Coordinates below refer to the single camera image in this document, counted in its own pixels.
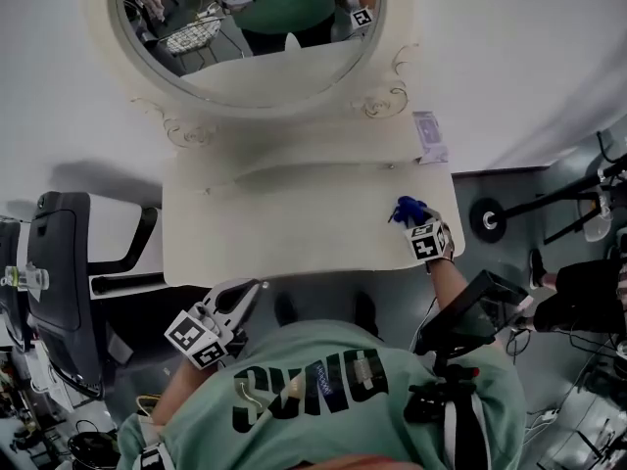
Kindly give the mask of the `oval mirror carved white frame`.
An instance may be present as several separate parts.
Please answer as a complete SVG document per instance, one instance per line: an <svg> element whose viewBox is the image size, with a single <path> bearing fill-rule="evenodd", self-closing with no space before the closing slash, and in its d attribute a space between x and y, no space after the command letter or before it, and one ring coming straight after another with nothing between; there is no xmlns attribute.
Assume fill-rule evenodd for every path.
<svg viewBox="0 0 627 470"><path fill-rule="evenodd" d="M83 0L92 39L132 100L163 118L170 141L187 146L235 127L385 119L404 112L401 65L415 51L415 0L377 0L353 37L311 48L244 57L177 76L133 31L122 0Z"/></svg>

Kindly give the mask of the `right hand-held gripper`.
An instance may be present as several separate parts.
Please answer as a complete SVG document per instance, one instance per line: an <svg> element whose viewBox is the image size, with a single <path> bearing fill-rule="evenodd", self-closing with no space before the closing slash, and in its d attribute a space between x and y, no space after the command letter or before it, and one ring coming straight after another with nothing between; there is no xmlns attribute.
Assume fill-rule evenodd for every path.
<svg viewBox="0 0 627 470"><path fill-rule="evenodd" d="M445 237L442 230L441 215L438 211L425 207L422 209L424 223L405 231L410 250L419 262L442 259Z"/></svg>

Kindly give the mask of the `white dressing table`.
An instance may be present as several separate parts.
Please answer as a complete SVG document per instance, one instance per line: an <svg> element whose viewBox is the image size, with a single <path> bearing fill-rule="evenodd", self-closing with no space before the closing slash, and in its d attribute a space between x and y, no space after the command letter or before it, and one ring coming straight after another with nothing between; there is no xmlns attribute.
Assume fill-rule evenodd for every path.
<svg viewBox="0 0 627 470"><path fill-rule="evenodd" d="M388 221L402 196L439 212L462 254L449 165L420 164L421 156L412 113L246 129L182 149L163 183L166 280L210 288L234 278L413 267L404 227Z"/></svg>

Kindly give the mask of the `black chest-mounted tablet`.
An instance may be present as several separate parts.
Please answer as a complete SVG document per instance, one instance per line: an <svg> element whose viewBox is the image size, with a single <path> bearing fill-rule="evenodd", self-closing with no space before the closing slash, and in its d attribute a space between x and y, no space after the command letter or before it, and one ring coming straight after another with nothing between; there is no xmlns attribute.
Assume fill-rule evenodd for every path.
<svg viewBox="0 0 627 470"><path fill-rule="evenodd" d="M487 270L481 271L418 332L413 351L460 357L491 344L518 314L533 303L523 288Z"/></svg>

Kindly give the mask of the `clear plastic bottle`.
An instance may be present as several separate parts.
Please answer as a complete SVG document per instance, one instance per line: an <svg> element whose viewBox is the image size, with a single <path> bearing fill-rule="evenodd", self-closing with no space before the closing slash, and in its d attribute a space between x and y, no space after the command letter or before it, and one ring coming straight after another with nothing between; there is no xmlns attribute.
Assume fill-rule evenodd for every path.
<svg viewBox="0 0 627 470"><path fill-rule="evenodd" d="M6 266L4 275L0 278L0 286L30 292L38 301L41 292L50 287L49 273L46 269L33 265Z"/></svg>

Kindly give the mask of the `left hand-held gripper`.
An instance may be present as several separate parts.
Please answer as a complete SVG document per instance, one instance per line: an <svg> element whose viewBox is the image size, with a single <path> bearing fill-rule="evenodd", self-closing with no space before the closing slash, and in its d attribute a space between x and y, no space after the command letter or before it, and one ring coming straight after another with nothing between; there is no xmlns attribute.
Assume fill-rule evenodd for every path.
<svg viewBox="0 0 627 470"><path fill-rule="evenodd" d="M238 278L217 284L189 310L182 310L164 336L197 369L204 370L226 357L237 358L245 346L246 322L263 284Z"/></svg>

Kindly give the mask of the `black coat rack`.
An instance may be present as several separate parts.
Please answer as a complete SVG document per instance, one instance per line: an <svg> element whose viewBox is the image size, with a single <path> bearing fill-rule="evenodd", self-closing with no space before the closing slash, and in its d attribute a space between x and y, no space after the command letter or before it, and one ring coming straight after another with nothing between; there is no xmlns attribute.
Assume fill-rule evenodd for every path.
<svg viewBox="0 0 627 470"><path fill-rule="evenodd" d="M484 197L476 200L469 211L469 224L476 238L487 244L496 244L506 233L507 222L520 215L534 212L560 201L591 201L588 212L555 234L546 237L544 245L569 233L583 230L586 223L613 209L627 209L627 151L619 158L610 158L603 145L602 133L596 133L602 160L608 164L594 173L585 175L548 194L537 195L533 200L504 208L496 199Z"/></svg>

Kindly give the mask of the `person's right forearm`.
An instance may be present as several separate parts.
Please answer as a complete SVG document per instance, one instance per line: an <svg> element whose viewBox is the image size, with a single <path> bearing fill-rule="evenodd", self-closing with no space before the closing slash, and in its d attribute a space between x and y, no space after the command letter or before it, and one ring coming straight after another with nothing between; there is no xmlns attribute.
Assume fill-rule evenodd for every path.
<svg viewBox="0 0 627 470"><path fill-rule="evenodd" d="M468 282L454 263L447 258L433 259L427 263L427 267L437 306L439 309L444 309L466 289Z"/></svg>

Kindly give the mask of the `dark grey large appliance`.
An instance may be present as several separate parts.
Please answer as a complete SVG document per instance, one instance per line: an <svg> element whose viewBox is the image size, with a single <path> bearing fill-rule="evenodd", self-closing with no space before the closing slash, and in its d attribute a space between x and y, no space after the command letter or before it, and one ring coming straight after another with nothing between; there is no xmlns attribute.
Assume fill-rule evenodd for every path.
<svg viewBox="0 0 627 470"><path fill-rule="evenodd" d="M52 370L101 399L128 345L107 328L106 304L136 302L165 288L159 209L85 192L43 194L30 224L29 264L49 285L29 294L29 312Z"/></svg>

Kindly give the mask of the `black chest mount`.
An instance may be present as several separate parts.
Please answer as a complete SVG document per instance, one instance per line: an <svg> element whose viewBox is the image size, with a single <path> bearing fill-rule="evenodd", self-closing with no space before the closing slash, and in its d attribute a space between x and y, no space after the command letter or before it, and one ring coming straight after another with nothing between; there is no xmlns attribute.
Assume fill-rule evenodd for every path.
<svg viewBox="0 0 627 470"><path fill-rule="evenodd" d="M433 373L436 376L434 382L409 386L411 396L404 409L404 418L410 424L441 421L449 404L470 400L476 391L474 380L480 369L449 363L437 354Z"/></svg>

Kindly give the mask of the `white chair black legs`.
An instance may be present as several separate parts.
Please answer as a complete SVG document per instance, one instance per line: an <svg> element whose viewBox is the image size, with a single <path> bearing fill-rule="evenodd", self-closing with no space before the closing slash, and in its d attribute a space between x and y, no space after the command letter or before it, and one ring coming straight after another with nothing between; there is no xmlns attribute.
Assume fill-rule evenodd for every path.
<svg viewBox="0 0 627 470"><path fill-rule="evenodd" d="M545 246L571 233L582 232L588 243L599 242L609 233L613 216L611 199L607 192L602 189L578 192L568 196L567 200L575 202L577 218L545 238Z"/></svg>

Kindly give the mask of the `small purple packet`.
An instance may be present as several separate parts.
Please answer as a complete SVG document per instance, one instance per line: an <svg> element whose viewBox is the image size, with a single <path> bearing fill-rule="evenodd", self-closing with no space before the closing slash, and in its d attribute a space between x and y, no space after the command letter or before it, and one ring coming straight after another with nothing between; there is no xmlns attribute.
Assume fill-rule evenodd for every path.
<svg viewBox="0 0 627 470"><path fill-rule="evenodd" d="M421 165L447 163L449 150L435 115L432 112L413 112L412 117L422 147L419 163Z"/></svg>

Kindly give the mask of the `black machine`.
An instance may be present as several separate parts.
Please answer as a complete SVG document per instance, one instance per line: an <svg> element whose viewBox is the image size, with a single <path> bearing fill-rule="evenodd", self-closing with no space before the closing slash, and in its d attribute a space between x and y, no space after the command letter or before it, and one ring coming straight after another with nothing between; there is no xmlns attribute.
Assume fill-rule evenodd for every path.
<svg viewBox="0 0 627 470"><path fill-rule="evenodd" d="M31 348L32 331L27 323L28 294L19 288L19 246L23 225L0 221L0 317L20 353Z"/></svg>

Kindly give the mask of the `blue cloth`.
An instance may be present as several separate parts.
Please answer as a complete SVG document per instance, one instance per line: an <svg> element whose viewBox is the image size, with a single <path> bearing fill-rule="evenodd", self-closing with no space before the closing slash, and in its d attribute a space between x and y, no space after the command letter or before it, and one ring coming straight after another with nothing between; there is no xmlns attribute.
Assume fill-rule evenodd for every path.
<svg viewBox="0 0 627 470"><path fill-rule="evenodd" d="M410 196L402 196L394 207L389 222L403 224L406 228L410 225L422 225L430 217L424 202Z"/></svg>

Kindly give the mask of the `green printed t-shirt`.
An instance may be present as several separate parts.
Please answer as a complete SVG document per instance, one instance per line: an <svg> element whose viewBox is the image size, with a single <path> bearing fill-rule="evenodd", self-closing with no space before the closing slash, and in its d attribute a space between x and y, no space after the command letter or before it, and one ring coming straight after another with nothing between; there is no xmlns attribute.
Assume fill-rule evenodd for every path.
<svg viewBox="0 0 627 470"><path fill-rule="evenodd" d="M441 423L411 423L413 353L330 320L287 325L213 374L159 434L174 470L289 470L382 456L448 470Z"/></svg>

